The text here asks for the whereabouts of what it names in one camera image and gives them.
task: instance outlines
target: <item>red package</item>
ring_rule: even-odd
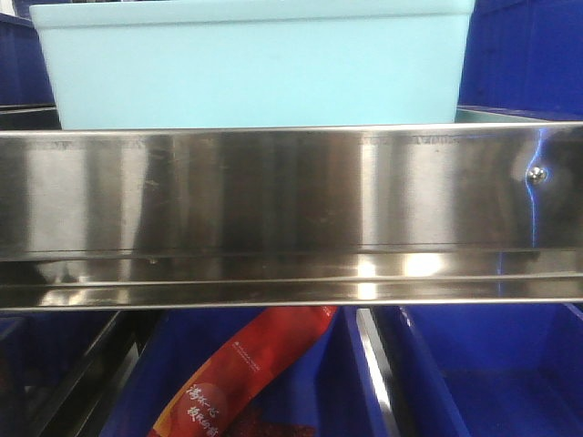
[[[218,437],[243,408],[327,330],[335,307],[269,308],[182,386],[148,437]]]

